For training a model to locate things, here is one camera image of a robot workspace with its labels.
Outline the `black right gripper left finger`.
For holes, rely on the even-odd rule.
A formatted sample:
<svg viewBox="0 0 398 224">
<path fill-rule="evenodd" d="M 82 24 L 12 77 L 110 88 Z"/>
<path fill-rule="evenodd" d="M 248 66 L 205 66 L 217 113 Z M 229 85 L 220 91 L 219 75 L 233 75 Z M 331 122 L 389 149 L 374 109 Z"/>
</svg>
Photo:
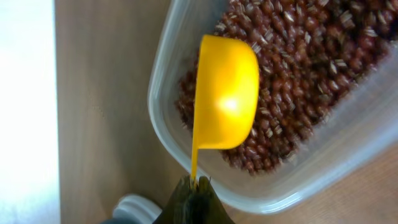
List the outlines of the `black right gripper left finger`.
<svg viewBox="0 0 398 224">
<path fill-rule="evenodd" d="M 182 177 L 175 187 L 166 206 L 153 224 L 189 224 L 192 219 L 192 181 L 189 175 Z"/>
</svg>

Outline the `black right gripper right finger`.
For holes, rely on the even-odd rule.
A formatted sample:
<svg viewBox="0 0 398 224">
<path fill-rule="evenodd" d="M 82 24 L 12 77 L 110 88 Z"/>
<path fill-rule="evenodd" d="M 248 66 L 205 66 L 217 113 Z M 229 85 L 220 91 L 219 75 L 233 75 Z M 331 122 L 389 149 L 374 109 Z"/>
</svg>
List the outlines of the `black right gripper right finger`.
<svg viewBox="0 0 398 224">
<path fill-rule="evenodd" d="M 215 193 L 210 179 L 205 176 L 198 180 L 195 195 L 195 223 L 234 224 Z"/>
</svg>

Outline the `yellow plastic measuring scoop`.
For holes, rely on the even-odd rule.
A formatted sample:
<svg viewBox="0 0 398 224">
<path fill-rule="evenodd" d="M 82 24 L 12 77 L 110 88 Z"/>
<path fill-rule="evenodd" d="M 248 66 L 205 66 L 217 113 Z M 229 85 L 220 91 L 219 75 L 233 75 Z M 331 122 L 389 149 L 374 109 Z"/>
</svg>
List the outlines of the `yellow plastic measuring scoop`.
<svg viewBox="0 0 398 224">
<path fill-rule="evenodd" d="M 198 56 L 190 177 L 197 178 L 200 149 L 226 150 L 248 137 L 259 95 L 259 64 L 252 47 L 204 35 Z"/>
</svg>

